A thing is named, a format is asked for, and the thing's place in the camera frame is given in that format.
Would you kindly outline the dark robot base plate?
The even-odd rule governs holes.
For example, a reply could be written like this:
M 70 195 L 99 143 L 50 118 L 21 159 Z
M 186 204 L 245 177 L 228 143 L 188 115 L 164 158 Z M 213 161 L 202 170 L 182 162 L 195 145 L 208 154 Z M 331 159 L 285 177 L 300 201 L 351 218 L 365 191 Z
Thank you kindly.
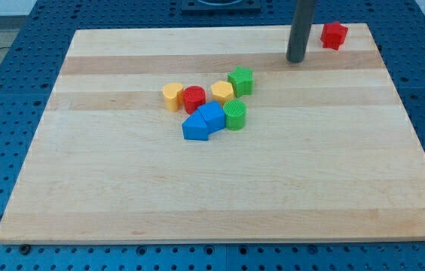
M 261 10 L 261 0 L 181 0 L 179 3 L 182 14 Z

